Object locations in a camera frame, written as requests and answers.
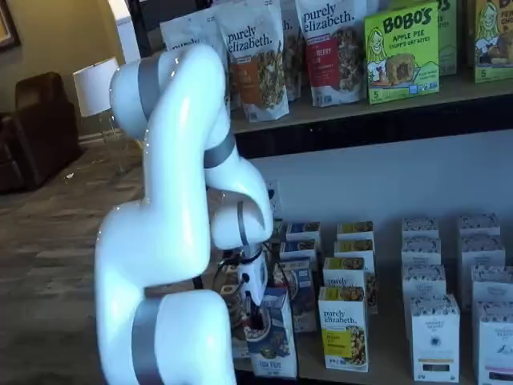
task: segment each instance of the yellow label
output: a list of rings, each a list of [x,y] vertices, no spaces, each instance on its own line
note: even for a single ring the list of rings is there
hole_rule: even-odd
[[[346,331],[334,331],[322,329],[322,345],[325,355],[336,355],[345,359],[350,359],[351,352],[351,333]]]

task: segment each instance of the lamp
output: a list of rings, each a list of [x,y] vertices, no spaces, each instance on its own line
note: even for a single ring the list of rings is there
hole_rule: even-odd
[[[119,172],[124,172],[126,141],[123,133],[115,129],[110,99],[112,76],[118,68],[117,60],[110,58],[76,71],[73,80],[79,98],[80,115],[83,118],[97,117],[107,150],[117,163]]]

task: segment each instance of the purely elizabeth box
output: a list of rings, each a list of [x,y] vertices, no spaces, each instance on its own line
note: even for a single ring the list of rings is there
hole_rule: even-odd
[[[325,365],[369,371],[366,302],[361,287],[321,287],[319,318]]]
[[[411,359],[415,381],[459,381],[459,309],[453,295],[412,298]]]

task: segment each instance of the green bobo's box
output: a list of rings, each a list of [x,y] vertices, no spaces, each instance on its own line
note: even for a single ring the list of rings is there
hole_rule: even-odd
[[[371,104],[438,92],[438,2],[369,16],[365,33]]]

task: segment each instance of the granola bag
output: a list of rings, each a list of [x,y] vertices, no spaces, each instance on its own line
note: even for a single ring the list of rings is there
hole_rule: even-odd
[[[215,9],[248,120],[287,115],[279,0],[229,2]]]
[[[327,107],[365,97],[362,0],[296,0],[306,39],[313,105]]]
[[[305,40],[297,19],[295,0],[281,0],[281,17],[283,18],[283,35],[285,49],[283,51],[283,70],[285,86],[289,102],[301,97],[301,81],[303,69],[303,51]]]
[[[168,22],[160,23],[162,37],[168,51],[173,51],[190,44],[204,43],[212,47],[219,55],[226,74],[227,106],[230,105],[230,89],[228,86],[228,55],[223,37],[215,20],[215,11],[212,8],[199,10]]]

